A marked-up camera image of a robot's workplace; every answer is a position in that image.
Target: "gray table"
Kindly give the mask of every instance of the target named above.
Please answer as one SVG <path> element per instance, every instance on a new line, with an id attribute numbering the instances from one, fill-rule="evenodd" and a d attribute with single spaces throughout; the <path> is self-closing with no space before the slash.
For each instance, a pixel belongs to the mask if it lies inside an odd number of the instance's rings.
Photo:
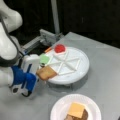
<path id="1" fill-rule="evenodd" d="M 76 47 L 90 60 L 87 81 L 72 92 L 93 99 L 102 113 L 102 120 L 117 120 L 120 115 L 120 49 L 68 33 L 59 43 Z M 9 88 L 0 88 L 0 120 L 49 120 L 55 102 L 64 96 L 51 92 L 41 81 L 30 98 L 13 95 Z"/>

